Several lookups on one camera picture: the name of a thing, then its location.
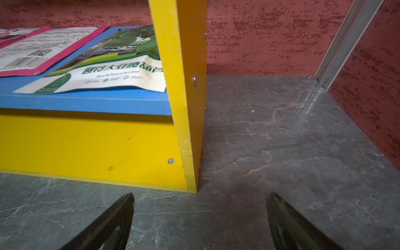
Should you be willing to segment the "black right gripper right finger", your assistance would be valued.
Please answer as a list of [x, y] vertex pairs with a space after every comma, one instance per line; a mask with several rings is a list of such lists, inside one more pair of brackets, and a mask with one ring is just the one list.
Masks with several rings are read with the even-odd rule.
[[277, 250], [341, 250], [277, 193], [266, 198], [268, 222]]

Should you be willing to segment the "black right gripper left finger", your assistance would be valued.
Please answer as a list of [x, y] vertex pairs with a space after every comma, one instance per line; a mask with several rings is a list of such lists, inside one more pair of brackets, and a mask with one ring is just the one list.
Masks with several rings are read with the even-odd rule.
[[113, 203], [61, 249], [124, 250], [130, 235], [133, 214], [134, 196], [128, 193]]

